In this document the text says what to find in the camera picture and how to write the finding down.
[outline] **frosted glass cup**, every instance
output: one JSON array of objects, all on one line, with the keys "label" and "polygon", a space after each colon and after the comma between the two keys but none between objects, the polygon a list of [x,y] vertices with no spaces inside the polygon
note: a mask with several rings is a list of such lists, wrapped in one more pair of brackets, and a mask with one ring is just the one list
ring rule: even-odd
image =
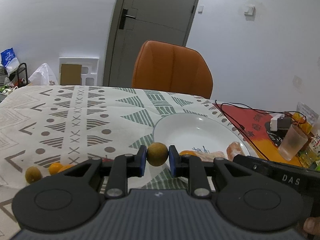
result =
[{"label": "frosted glass cup", "polygon": [[279,154],[290,161],[308,141],[308,137],[296,125],[291,125],[278,148]]}]

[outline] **patterned tablecloth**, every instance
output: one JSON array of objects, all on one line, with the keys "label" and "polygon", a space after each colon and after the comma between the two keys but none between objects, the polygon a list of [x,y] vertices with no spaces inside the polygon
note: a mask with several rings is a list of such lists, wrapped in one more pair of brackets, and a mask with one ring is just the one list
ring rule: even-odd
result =
[{"label": "patterned tablecloth", "polygon": [[[37,166],[49,175],[51,163],[77,164],[100,156],[135,154],[153,142],[156,122],[174,113],[193,113],[222,123],[241,140],[237,129],[199,96],[152,90],[90,86],[27,86],[0,103],[0,240],[19,230],[11,202],[27,185],[24,173]],[[244,142],[251,155],[252,148]],[[129,188],[184,188],[166,164],[147,164],[143,178],[129,178]]]}]

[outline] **plate rim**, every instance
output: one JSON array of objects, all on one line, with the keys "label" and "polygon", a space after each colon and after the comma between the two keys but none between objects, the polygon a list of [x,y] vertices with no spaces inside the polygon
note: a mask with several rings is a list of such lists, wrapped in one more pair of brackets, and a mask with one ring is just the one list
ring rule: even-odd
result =
[{"label": "plate rim", "polygon": [[[191,115],[202,116],[202,115],[199,115],[199,114],[192,114],[192,113],[174,113],[174,114],[191,114]],[[158,120],[158,122],[156,122],[155,126],[153,127],[153,131],[152,131],[152,137],[153,137],[153,141],[154,141],[154,142],[155,142],[155,129],[156,129],[157,124],[158,124],[162,119],[164,119],[164,118],[166,118],[166,117],[168,117],[168,116],[174,115],[174,114],[168,114],[168,115],[160,118],[160,119]],[[226,129],[229,130],[231,133],[233,133],[235,136],[237,136],[232,130],[228,129],[228,128],[227,128],[226,126],[224,126],[222,123],[219,123],[219,122],[217,122],[216,120],[211,119],[210,117],[207,117],[207,116],[202,116],[202,117],[207,118],[207,119],[210,119],[210,120],[212,120],[212,121],[214,121],[214,122],[222,125],[224,128],[226,128]],[[243,143],[243,146],[244,146],[244,147],[246,148],[246,150],[248,151],[249,156],[251,156],[249,149],[246,147],[246,145],[245,145],[244,143]]]}]

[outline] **food on plate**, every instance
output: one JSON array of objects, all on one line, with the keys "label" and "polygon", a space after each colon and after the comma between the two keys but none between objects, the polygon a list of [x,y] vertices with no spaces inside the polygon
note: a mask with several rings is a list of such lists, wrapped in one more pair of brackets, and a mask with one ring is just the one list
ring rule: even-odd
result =
[{"label": "food on plate", "polygon": [[147,161],[152,166],[161,166],[168,158],[168,149],[166,145],[159,142],[151,143],[147,150]]},{"label": "food on plate", "polygon": [[62,167],[63,167],[63,165],[61,163],[52,163],[49,166],[50,175],[57,174]]},{"label": "food on plate", "polygon": [[69,169],[69,168],[71,168],[71,167],[73,167],[74,165],[72,165],[72,164],[67,164],[67,165],[64,165],[59,171],[58,171],[58,173],[59,172],[62,172],[62,171],[65,171],[65,170],[67,170],[67,169]]},{"label": "food on plate", "polygon": [[25,173],[26,181],[31,184],[42,178],[41,172],[37,167],[31,166],[27,168]]},{"label": "food on plate", "polygon": [[194,156],[198,156],[201,161],[203,162],[213,162],[213,159],[216,157],[222,157],[225,158],[225,155],[223,152],[213,152],[213,153],[202,153],[202,152],[197,152],[197,151],[182,151],[179,153],[179,155],[185,155],[185,154],[189,154],[189,155],[194,155]]},{"label": "food on plate", "polygon": [[242,151],[241,144],[239,142],[231,143],[227,148],[228,160],[233,161],[233,158],[238,154],[241,154],[244,156],[244,152]]}]

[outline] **white plate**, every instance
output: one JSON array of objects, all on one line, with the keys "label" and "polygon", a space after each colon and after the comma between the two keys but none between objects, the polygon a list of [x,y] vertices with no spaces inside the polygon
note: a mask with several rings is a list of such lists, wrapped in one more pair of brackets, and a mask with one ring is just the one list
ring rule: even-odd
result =
[{"label": "white plate", "polygon": [[[241,139],[221,123],[197,114],[178,113],[160,119],[154,129],[155,142],[167,147],[175,145],[178,153],[184,150],[201,150],[203,153],[221,151],[227,159],[227,148],[232,142],[240,142],[245,155],[248,149]],[[170,167],[169,158],[166,164]]]}]

